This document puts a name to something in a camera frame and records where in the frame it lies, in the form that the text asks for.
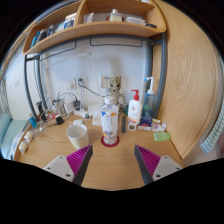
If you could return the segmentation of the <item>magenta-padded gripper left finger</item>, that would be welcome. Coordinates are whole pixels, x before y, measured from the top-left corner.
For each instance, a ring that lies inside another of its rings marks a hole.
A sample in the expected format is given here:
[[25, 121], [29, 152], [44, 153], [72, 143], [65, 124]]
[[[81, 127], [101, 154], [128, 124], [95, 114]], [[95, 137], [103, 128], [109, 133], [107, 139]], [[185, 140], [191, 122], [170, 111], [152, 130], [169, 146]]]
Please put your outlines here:
[[67, 157], [62, 155], [57, 156], [44, 167], [44, 170], [76, 185], [81, 185], [92, 155], [92, 146], [88, 145]]

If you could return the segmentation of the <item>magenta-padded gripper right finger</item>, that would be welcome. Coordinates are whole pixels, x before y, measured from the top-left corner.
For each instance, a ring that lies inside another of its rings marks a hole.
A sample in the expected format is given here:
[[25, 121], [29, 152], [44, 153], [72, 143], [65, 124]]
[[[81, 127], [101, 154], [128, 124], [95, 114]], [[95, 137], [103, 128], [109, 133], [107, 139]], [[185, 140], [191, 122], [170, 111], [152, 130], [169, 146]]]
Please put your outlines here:
[[138, 145], [134, 147], [134, 155], [138, 162], [145, 185], [182, 169], [182, 167], [169, 156], [165, 155], [160, 157], [150, 150]]

